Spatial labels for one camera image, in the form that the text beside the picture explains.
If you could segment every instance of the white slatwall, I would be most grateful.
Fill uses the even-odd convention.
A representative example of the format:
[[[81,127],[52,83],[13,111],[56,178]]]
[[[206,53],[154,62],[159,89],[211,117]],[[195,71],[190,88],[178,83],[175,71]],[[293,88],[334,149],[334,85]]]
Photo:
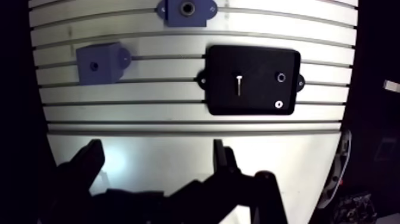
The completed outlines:
[[[169,28],[159,0],[31,0],[33,55],[57,164],[92,138],[106,165],[91,188],[171,194],[212,173],[223,138],[246,174],[277,176],[289,223],[307,223],[340,137],[354,60],[357,0],[216,0],[207,27]],[[76,49],[119,41],[137,59],[113,85],[79,86]],[[194,82],[211,45],[292,48],[305,88],[290,116],[212,116]],[[224,223],[249,223],[236,209]]]

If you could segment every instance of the screw hole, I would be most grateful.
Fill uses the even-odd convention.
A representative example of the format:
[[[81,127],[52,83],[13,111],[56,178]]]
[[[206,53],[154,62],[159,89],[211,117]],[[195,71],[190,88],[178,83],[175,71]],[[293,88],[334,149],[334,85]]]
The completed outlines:
[[[195,13],[195,11],[196,11],[196,6],[191,2],[184,2],[180,6],[180,13],[183,16],[187,16],[187,17],[191,16]]]
[[[99,70],[99,64],[97,64],[96,62],[92,62],[92,63],[90,64],[90,69],[91,69],[92,71],[97,71],[97,70]]]
[[[279,73],[279,74],[276,76],[276,80],[277,80],[278,82],[284,82],[284,81],[286,80],[285,74]]]

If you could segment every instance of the dark background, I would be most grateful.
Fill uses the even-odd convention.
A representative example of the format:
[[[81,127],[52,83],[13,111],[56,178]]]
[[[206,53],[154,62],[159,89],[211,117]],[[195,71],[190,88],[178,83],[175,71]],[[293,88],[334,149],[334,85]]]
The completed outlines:
[[[360,0],[354,71],[343,119],[352,130],[351,160],[338,194],[369,191],[379,216],[400,212],[400,83],[397,1]],[[46,139],[30,44],[27,1],[3,3],[1,13],[2,138],[0,223],[36,223],[55,168]],[[382,139],[396,139],[392,148]],[[330,214],[317,211],[312,221]]]

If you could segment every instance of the blue bracket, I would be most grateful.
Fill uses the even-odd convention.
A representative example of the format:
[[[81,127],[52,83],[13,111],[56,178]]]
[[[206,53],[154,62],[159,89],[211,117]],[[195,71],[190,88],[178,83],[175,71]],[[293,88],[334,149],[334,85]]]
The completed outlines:
[[[81,85],[115,83],[132,61],[130,52],[119,42],[79,48],[76,59]]]
[[[162,0],[157,14],[168,27],[206,27],[218,12],[213,0]]]

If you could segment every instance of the switch lever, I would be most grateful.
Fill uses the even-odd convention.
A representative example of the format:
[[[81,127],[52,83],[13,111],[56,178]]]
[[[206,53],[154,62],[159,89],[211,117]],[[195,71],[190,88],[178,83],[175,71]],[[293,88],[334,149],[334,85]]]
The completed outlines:
[[[242,88],[241,85],[243,76],[236,76],[236,79],[237,79],[237,95],[240,96],[240,89]]]

